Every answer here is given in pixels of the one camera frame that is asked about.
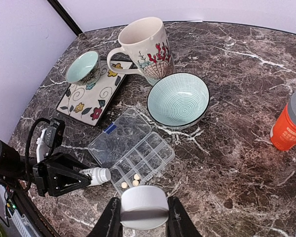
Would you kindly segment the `orange bottle grey cap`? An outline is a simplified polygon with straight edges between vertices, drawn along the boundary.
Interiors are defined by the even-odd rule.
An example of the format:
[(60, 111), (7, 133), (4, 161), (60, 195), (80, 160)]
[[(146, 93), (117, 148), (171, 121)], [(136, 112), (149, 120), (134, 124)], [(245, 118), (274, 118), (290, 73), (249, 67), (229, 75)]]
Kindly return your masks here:
[(281, 151), (296, 145), (296, 92), (292, 94), (270, 131), (272, 144)]

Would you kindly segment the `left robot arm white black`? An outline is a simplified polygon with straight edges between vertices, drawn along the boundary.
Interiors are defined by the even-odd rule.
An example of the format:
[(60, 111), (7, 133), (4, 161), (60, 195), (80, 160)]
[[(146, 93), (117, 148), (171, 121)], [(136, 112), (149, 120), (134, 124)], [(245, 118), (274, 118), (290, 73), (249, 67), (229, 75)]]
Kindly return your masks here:
[(14, 148), (0, 140), (0, 185), (2, 186), (24, 192), (26, 189), (19, 182), (22, 180), (29, 185), (35, 184), (37, 193), (41, 197), (45, 194), (58, 197), (91, 184), (88, 175), (78, 172), (78, 169), (87, 169), (88, 166), (70, 154), (55, 153), (41, 162), (29, 158), (28, 166), (26, 163), (25, 156), (20, 156)]

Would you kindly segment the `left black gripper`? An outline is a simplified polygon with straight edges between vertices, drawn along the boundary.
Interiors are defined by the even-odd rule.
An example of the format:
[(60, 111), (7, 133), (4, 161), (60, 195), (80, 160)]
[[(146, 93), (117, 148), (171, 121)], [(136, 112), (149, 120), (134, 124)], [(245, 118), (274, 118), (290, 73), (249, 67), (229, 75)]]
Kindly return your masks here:
[[(79, 173), (79, 170), (87, 168), (72, 155), (61, 152), (35, 164), (33, 175), (38, 195), (45, 197), (45, 194), (48, 193), (52, 197), (59, 197), (87, 187), (91, 184), (91, 181), (86, 175)], [(75, 181), (71, 184), (52, 184), (54, 180), (60, 178)]]

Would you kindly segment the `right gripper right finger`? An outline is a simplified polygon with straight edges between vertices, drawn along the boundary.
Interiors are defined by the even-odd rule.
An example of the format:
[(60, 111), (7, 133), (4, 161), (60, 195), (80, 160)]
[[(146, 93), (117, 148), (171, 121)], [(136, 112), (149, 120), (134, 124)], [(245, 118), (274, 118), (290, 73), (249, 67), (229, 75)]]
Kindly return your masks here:
[(202, 237), (194, 226), (178, 197), (169, 197), (169, 218), (166, 223), (167, 237)]

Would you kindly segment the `white pill bottle cap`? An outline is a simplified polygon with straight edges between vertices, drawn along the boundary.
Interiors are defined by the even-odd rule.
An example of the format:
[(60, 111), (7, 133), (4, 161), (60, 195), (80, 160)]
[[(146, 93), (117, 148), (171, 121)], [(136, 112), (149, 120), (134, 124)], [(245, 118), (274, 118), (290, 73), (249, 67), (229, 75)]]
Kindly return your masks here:
[(121, 198), (120, 222), (133, 230), (152, 230), (165, 224), (169, 205), (158, 187), (142, 185), (126, 190)]

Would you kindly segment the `small white pill bottle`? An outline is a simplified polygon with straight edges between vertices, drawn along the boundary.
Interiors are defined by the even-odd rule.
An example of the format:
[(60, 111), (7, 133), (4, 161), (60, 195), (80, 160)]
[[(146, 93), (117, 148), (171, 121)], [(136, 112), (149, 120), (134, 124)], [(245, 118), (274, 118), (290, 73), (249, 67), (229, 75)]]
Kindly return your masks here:
[(94, 167), (80, 170), (79, 173), (91, 179), (89, 187), (102, 185), (111, 180), (111, 172), (108, 168)]

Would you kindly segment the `clear plastic pill organizer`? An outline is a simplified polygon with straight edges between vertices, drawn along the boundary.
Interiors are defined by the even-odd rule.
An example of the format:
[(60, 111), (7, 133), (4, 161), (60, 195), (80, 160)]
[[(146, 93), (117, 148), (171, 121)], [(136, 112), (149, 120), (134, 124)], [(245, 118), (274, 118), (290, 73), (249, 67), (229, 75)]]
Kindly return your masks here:
[(139, 185), (144, 185), (175, 158), (174, 150), (134, 109), (113, 121), (88, 145), (88, 151), (100, 167), (110, 170), (119, 195), (134, 187), (135, 174), (140, 176)]

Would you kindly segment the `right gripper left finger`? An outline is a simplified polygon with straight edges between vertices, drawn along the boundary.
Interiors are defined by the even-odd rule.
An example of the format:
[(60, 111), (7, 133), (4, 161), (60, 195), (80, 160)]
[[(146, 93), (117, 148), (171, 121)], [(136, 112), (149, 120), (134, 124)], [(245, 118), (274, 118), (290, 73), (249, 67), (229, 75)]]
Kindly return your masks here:
[(121, 237), (122, 224), (120, 223), (120, 208), (120, 198), (111, 198), (87, 237)]

